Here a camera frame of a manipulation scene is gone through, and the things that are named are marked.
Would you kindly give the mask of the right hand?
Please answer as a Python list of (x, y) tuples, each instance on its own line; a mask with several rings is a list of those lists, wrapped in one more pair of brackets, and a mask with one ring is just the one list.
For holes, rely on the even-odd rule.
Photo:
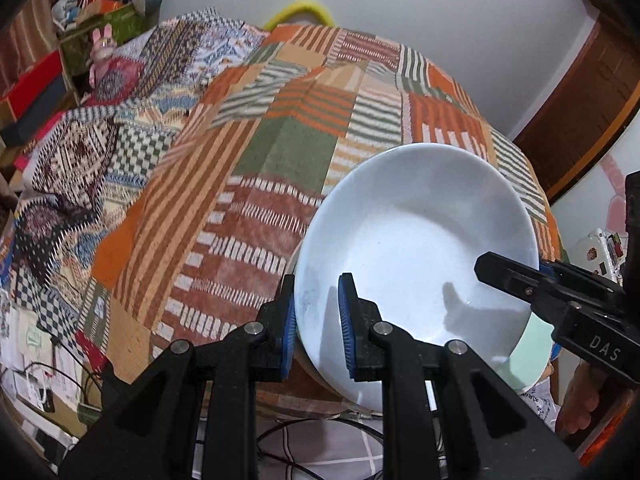
[(559, 436), (566, 437), (589, 427), (592, 414), (600, 403), (600, 390), (606, 378), (605, 372), (597, 367), (585, 361), (578, 364), (556, 418), (555, 432)]

